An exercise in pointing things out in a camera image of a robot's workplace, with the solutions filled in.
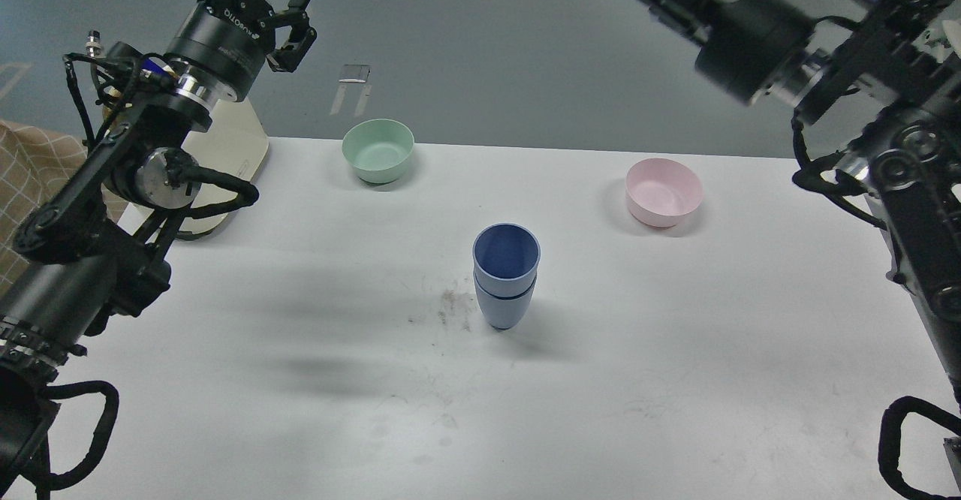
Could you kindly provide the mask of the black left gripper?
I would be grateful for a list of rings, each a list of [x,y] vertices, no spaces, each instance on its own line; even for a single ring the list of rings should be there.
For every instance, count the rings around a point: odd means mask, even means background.
[[[308,15],[311,0],[289,0],[273,11],[267,0],[199,0],[164,55],[212,74],[240,102],[267,62],[274,72],[293,73],[317,39]],[[273,32],[291,28],[275,48]]]

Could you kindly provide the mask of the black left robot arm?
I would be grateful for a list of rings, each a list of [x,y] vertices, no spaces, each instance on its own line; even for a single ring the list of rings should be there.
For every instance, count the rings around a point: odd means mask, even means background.
[[[258,201],[247,179],[202,166],[183,141],[209,130],[219,101],[243,101],[263,66],[297,69],[317,37],[309,2],[197,0],[161,54],[104,51],[91,31],[85,52],[63,55],[87,155],[14,234],[28,266],[2,296],[3,491],[22,478],[47,499],[100,465],[118,391],[56,384],[59,367],[85,356],[82,337],[111,316],[136,318],[168,291],[165,256],[186,219]]]

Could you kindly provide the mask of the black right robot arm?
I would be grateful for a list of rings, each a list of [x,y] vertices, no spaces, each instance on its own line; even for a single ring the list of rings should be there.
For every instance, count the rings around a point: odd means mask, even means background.
[[[875,230],[959,398],[959,58],[917,45],[957,0],[635,0],[738,104],[790,118],[793,184]]]

